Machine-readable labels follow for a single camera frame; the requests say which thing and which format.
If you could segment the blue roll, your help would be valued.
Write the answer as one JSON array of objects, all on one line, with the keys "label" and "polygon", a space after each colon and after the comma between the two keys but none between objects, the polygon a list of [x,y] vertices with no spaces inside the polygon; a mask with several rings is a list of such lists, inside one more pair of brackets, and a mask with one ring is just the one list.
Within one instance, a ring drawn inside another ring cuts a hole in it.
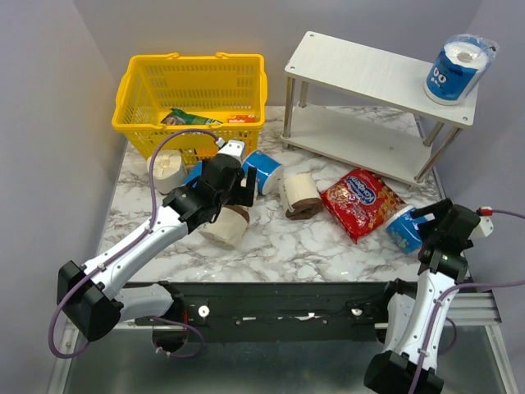
[{"label": "blue roll", "polygon": [[256,183],[260,195],[269,195],[276,191],[283,177],[283,165],[261,150],[253,151],[243,162],[247,172],[250,167],[257,169]]},{"label": "blue roll", "polygon": [[422,246],[418,227],[427,222],[425,216],[412,218],[411,212],[415,209],[407,204],[385,222],[386,233],[406,255],[413,254]]},{"label": "blue roll", "polygon": [[189,188],[194,188],[197,180],[202,176],[202,173],[203,173],[203,161],[199,161],[189,171],[189,174],[184,180],[184,186],[188,186]]},{"label": "blue roll", "polygon": [[427,96],[440,105],[462,103],[494,61],[497,42],[472,34],[445,41],[424,82]]}]

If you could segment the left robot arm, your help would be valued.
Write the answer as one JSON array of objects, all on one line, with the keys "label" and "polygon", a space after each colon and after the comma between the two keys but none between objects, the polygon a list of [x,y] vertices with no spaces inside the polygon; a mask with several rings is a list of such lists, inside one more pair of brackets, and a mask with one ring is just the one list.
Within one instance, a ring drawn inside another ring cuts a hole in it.
[{"label": "left robot arm", "polygon": [[257,171],[225,153],[204,162],[202,173],[173,189],[145,223],[108,252],[58,271],[57,306],[89,342],[106,336],[124,318],[157,317],[175,323],[182,305],[162,285],[146,287],[137,308],[125,284],[151,259],[197,227],[215,222],[226,205],[253,205]]}]

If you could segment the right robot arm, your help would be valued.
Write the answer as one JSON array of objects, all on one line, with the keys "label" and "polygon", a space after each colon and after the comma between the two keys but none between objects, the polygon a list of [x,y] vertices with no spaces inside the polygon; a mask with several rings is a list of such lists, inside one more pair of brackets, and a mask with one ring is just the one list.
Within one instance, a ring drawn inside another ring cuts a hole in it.
[{"label": "right robot arm", "polygon": [[379,315],[388,321],[384,347],[367,367],[364,385],[376,393],[439,393],[444,383],[436,376],[438,347],[448,309],[468,271],[463,256],[473,247],[471,235],[480,216],[450,199],[413,210],[422,247],[414,292],[406,282],[391,284],[393,293],[377,302]]}]

